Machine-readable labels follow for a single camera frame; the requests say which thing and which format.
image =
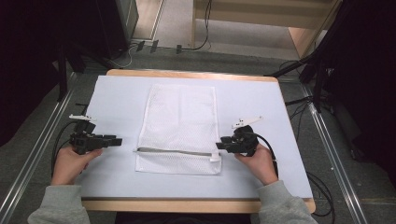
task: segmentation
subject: white board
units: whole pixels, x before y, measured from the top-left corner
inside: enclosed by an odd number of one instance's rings
[[[263,116],[251,124],[272,146],[279,178],[294,196],[312,198],[282,93],[277,82],[173,77],[100,76],[87,115],[97,121],[94,133],[115,134],[121,147],[108,147],[78,178],[82,197],[256,199],[262,184],[240,161],[221,153],[219,175],[165,175],[134,170],[135,153],[146,101],[153,84],[215,87],[219,136],[233,134],[239,119]]]

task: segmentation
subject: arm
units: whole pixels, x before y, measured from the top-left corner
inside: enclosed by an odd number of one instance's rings
[[[74,186],[77,176],[88,162],[102,154],[97,149],[85,155],[78,155],[72,147],[59,151],[51,186],[46,188],[43,202],[29,217],[30,224],[36,223],[81,223],[88,224],[87,211],[81,205],[81,186]]]
[[[293,197],[278,180],[271,153],[268,148],[258,144],[252,157],[235,154],[263,184],[258,189],[262,208],[259,212],[260,223],[317,223],[301,198]]]

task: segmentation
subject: hand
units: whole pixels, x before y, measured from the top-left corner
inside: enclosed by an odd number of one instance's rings
[[[96,149],[85,155],[78,155],[73,147],[59,150],[51,185],[74,185],[77,176],[88,166],[88,162],[102,154],[102,149]]]
[[[271,152],[265,146],[258,144],[256,152],[252,157],[246,157],[239,153],[235,153],[235,157],[244,163],[264,185],[276,182],[277,176],[271,157]]]

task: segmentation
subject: gray sleeve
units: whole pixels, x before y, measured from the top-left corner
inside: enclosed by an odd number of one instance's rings
[[[262,208],[258,214],[260,223],[317,223],[299,197],[293,197],[283,181],[258,189]],[[252,215],[252,223],[258,223],[257,215]]]
[[[30,224],[89,224],[81,204],[81,186],[49,186],[40,207],[29,217]]]

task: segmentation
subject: mesh bag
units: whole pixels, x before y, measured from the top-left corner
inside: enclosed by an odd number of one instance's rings
[[[217,117],[213,87],[153,85],[136,150],[136,171],[218,174]]]

